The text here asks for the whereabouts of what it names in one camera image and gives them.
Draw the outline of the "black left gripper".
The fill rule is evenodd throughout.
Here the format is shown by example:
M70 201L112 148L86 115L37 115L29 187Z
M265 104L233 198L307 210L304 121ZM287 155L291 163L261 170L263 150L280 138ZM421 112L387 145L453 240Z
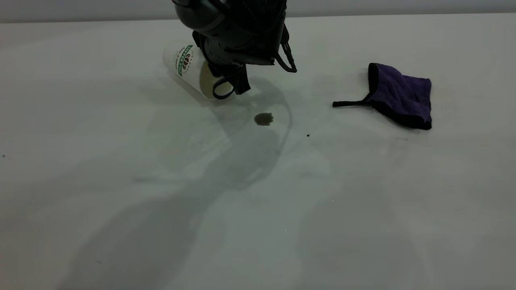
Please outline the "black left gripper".
M192 35L213 77L237 66L231 85L241 95L251 89L246 64L287 68L279 53L287 53L285 17L285 0L194 0Z

